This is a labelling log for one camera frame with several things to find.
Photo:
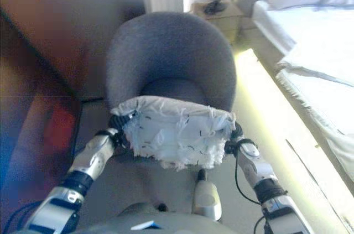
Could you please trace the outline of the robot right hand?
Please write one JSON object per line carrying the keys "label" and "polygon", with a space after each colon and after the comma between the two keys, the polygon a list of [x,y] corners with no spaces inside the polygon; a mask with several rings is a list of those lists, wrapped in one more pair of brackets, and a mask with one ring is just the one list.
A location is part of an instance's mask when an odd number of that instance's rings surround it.
{"label": "robot right hand", "polygon": [[235,122],[235,129],[231,132],[230,140],[237,142],[243,138],[244,138],[243,129],[238,122]]}

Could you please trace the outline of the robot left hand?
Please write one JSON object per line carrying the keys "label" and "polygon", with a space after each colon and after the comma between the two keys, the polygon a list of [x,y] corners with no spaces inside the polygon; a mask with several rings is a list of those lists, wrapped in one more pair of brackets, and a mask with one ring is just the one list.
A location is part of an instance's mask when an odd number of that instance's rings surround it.
{"label": "robot left hand", "polygon": [[117,130],[118,133],[122,133],[125,125],[136,115],[136,111],[133,111],[124,116],[112,115],[108,121],[108,127]]}

